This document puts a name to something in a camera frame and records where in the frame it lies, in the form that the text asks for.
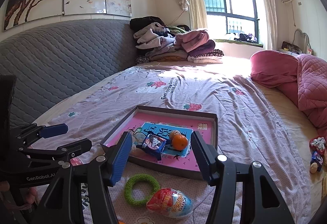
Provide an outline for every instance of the green ring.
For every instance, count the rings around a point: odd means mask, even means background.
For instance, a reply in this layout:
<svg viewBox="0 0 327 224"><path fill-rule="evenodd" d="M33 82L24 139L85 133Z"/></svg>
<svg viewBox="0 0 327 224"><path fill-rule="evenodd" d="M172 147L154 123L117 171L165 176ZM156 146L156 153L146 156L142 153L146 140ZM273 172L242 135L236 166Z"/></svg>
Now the green ring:
<svg viewBox="0 0 327 224"><path fill-rule="evenodd" d="M152 185L152 193L148 195L146 198L143 200L135 200L132 197L132 189L135 183L138 183L140 181L146 181ZM124 196L128 204L132 206L143 206L145 205L151 198L152 196L160 190L160 185L158 181L151 175L148 174L136 174L133 177L131 177L126 185L125 185L125 190L124 190Z"/></svg>

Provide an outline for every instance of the orange object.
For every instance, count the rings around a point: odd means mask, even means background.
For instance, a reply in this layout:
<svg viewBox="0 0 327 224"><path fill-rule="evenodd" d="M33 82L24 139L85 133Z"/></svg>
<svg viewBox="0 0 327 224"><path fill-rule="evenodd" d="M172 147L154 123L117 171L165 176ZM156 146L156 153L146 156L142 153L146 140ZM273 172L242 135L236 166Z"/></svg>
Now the orange object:
<svg viewBox="0 0 327 224"><path fill-rule="evenodd" d="M171 144L174 149L181 151L187 147L188 140L184 135L175 135Z"/></svg>

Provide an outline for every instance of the pink floral bed sheet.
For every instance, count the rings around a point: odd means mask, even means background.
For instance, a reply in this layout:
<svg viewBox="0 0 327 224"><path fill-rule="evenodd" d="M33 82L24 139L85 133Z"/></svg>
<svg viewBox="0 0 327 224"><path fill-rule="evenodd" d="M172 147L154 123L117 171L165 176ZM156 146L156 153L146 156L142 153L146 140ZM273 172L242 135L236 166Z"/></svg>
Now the pink floral bed sheet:
<svg viewBox="0 0 327 224"><path fill-rule="evenodd" d="M132 67L119 74L86 99L76 103L49 125L66 123L67 134L40 140L34 148L55 149L82 138L92 140L90 152L74 159L87 163L103 154L102 138L136 105L193 110L218 116L218 145L236 162L260 161L276 183L297 224L311 218L310 184L299 152L281 118L250 78L206 70L203 66ZM143 208L133 208L124 199L126 181L136 173L153 175L162 188L181 190L194 202L190 217L169 219ZM87 185L82 185L85 222L91 223ZM136 186L135 197L142 197L145 185ZM241 185L237 185L233 223L239 223ZM120 221L126 224L201 224L211 206L214 188L206 182L175 177L127 163L121 180L110 188L110 196Z"/></svg>

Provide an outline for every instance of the headboard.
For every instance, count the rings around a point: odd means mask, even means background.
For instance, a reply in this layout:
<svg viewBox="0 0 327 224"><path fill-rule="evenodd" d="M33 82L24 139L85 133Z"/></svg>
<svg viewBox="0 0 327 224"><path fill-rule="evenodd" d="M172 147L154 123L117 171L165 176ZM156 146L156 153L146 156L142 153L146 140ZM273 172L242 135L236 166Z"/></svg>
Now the headboard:
<svg viewBox="0 0 327 224"><path fill-rule="evenodd" d="M10 126L135 65L128 20L85 19L36 27L0 42L0 74L17 76Z"/></svg>

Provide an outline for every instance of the blue snack wrapper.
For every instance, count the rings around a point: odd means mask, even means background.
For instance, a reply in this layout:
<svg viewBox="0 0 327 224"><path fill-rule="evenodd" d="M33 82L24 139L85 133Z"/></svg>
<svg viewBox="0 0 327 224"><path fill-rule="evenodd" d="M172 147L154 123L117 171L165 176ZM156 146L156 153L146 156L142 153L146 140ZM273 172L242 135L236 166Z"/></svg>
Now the blue snack wrapper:
<svg viewBox="0 0 327 224"><path fill-rule="evenodd" d="M317 171L320 171L321 170L321 167L323 165L323 158L322 158L322 156L317 151L313 151L312 152L312 157L311 157L310 164L312 164L312 163L317 163L318 164Z"/></svg>
<svg viewBox="0 0 327 224"><path fill-rule="evenodd" d="M161 160L161 153L163 152L166 143L166 139L150 134L145 137L142 145L137 145L136 147L142 149L145 153L156 157L157 160Z"/></svg>

